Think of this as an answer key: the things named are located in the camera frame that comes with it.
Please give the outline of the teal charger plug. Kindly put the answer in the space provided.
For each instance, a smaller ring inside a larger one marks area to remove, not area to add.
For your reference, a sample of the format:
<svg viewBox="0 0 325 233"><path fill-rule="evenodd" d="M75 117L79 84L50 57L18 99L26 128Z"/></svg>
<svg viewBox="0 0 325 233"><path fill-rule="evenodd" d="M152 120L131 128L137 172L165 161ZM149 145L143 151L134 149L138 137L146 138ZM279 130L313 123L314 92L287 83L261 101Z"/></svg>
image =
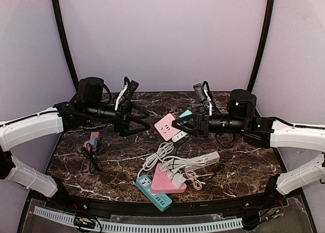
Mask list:
<svg viewBox="0 0 325 233"><path fill-rule="evenodd" d="M178 116L178 118L183 118L183 117L188 116L188 115L191 115L191 114L192 114L191 110L185 110L183 113L181 113Z"/></svg>

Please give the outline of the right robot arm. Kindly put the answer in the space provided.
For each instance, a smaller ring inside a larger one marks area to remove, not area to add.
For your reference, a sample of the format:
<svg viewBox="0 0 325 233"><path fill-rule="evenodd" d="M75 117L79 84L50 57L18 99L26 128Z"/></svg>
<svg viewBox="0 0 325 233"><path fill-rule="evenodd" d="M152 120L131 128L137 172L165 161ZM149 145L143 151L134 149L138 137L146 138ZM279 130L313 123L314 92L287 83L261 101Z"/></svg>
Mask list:
<svg viewBox="0 0 325 233"><path fill-rule="evenodd" d="M247 90L231 91L226 114L196 111L172 122L176 129L198 137L210 133L239 134L257 148L301 148L319 151L311 161L287 173L272 176L265 195L282 197L324 179L324 125L289 123L277 117L255 115L257 97Z"/></svg>

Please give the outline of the light pink charger block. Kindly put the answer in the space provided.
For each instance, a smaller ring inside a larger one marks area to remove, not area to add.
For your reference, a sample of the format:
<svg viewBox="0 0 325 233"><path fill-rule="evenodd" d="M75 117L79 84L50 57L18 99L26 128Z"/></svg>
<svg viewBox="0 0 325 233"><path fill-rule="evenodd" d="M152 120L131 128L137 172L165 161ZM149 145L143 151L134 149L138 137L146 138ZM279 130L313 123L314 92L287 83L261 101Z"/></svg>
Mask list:
<svg viewBox="0 0 325 233"><path fill-rule="evenodd" d="M92 132L90 134L89 144L90 144L91 148L93 149L93 151L96 151L99 140L100 140L100 132L99 131Z"/></svg>

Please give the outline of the bright pink plug adapter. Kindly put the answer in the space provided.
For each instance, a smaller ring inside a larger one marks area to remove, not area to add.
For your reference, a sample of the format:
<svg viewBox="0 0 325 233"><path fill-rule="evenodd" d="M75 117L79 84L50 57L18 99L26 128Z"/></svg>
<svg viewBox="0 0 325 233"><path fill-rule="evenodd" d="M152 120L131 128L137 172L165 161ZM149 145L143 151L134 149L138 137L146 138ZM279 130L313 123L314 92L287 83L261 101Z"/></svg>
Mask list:
<svg viewBox="0 0 325 233"><path fill-rule="evenodd" d="M85 141L83 147L86 148L87 150L92 149L92 145L89 141Z"/></svg>

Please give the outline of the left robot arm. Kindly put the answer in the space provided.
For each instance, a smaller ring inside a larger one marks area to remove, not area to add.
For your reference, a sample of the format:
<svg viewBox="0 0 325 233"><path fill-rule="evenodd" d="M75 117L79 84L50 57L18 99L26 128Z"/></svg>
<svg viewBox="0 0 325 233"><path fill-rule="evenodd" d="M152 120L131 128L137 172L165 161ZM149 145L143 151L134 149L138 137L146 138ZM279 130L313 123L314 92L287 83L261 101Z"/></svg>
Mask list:
<svg viewBox="0 0 325 233"><path fill-rule="evenodd" d="M112 124L121 137L150 130L150 125L145 122L148 112L131 101L138 86L138 82L125 77L117 97L103 102L103 92L110 91L104 80L87 77L79 81L77 92L70 101L1 122L1 179L13 181L47 198L65 194L66 188L59 179L24 164L12 155L12 148L40 137L77 129L90 121Z"/></svg>

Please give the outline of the pink cube socket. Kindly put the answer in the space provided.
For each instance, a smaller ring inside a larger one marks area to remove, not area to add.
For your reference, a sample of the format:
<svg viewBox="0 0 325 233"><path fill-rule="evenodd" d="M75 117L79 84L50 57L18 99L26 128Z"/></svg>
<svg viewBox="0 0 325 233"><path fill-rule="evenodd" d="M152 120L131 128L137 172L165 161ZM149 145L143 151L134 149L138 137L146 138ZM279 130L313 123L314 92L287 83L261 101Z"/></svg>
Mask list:
<svg viewBox="0 0 325 233"><path fill-rule="evenodd" d="M155 129L165 141L169 141L172 137L181 132L181 130L172 126L174 120L176 120L175 116L168 113L154 125Z"/></svg>

